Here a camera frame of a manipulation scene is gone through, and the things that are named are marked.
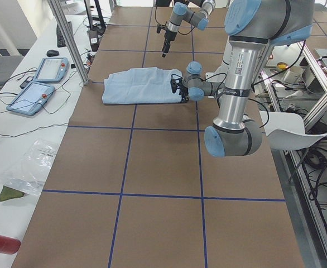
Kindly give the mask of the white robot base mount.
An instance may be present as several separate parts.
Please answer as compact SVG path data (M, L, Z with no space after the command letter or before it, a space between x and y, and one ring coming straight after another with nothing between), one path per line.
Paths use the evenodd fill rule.
M226 79L226 75L230 63L231 52L232 52L232 48L229 45L223 54L221 65L216 69L215 72L207 72L205 74L206 80L209 82L220 84L219 88L222 87Z

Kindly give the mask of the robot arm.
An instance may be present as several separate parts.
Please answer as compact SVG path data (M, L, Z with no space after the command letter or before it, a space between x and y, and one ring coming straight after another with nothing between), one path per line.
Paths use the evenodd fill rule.
M204 1L191 1L200 9L195 12L191 10L188 5L177 2L174 4L170 19L164 25L157 23L157 33L159 34L161 30L165 32L164 43L162 47L162 57L165 58L169 52L171 42L176 38L182 21L189 23L194 28L199 30L205 30L208 25L209 15L214 11L216 2L214 0L204 0Z
M188 64L181 80L191 100L215 96L220 104L204 133L212 156L244 156L259 149L261 129L245 114L258 66L267 62L271 48L306 40L313 14L313 1L234 1L229 6L224 29L232 49L225 81L203 79L196 61Z

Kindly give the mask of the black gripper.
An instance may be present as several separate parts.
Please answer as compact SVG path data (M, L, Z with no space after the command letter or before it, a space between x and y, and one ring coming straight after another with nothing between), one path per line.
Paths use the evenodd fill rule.
M173 94L176 94L176 92L179 92L179 95L181 97L180 103L187 103L189 101L188 88L184 85L183 78L171 79L170 85L171 85L171 91Z
M162 57L165 58L169 53L171 41L174 41L176 38L176 32L172 32L169 29L165 30L165 40L162 47Z

